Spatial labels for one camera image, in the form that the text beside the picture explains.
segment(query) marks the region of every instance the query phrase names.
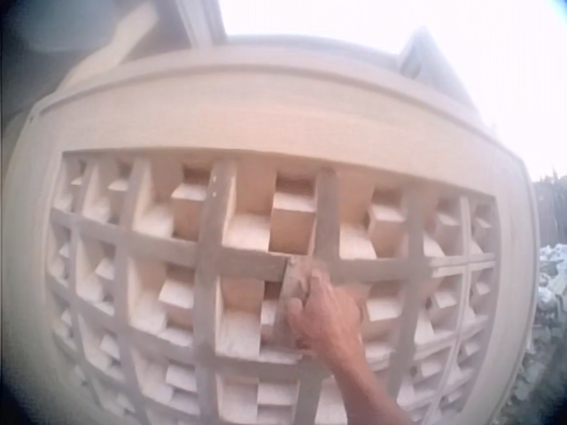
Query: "sky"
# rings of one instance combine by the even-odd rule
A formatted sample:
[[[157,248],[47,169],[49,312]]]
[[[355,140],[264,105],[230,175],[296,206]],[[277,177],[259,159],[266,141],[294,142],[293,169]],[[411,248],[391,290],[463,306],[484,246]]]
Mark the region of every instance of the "sky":
[[[231,35],[312,35],[397,54],[426,27],[483,120],[534,180],[567,174],[561,0],[220,0]]]

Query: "wooden lattice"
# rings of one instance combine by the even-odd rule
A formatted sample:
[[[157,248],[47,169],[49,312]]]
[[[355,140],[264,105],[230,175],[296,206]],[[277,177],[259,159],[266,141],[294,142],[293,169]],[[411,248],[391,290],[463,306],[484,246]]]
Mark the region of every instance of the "wooden lattice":
[[[46,282],[65,381],[144,425],[346,423],[267,336],[290,255],[366,299],[377,379],[415,423],[467,402],[498,289],[494,199],[379,170],[210,151],[64,154]]]

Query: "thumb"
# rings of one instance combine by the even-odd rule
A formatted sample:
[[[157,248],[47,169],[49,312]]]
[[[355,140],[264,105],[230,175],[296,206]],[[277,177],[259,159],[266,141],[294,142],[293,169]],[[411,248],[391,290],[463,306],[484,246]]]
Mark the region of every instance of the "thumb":
[[[299,298],[290,298],[286,305],[286,318],[293,335],[300,336],[303,328],[303,303]]]

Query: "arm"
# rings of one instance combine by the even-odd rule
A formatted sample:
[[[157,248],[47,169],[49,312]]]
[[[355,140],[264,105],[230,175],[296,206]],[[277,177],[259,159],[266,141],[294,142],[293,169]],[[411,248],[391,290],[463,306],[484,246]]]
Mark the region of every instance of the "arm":
[[[337,380],[351,425],[408,425],[408,417],[380,385],[361,342],[361,311],[354,298],[314,271],[306,303],[292,298],[288,322],[299,343],[309,347]]]

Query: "hand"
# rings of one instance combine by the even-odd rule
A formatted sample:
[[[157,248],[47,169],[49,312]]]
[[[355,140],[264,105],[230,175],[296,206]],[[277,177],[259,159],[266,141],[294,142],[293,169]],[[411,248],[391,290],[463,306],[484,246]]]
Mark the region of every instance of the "hand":
[[[331,370],[364,358],[361,310],[354,297],[345,288],[333,287],[329,276],[319,270],[312,272],[307,285],[305,305],[298,298],[287,304],[287,320],[298,342]]]

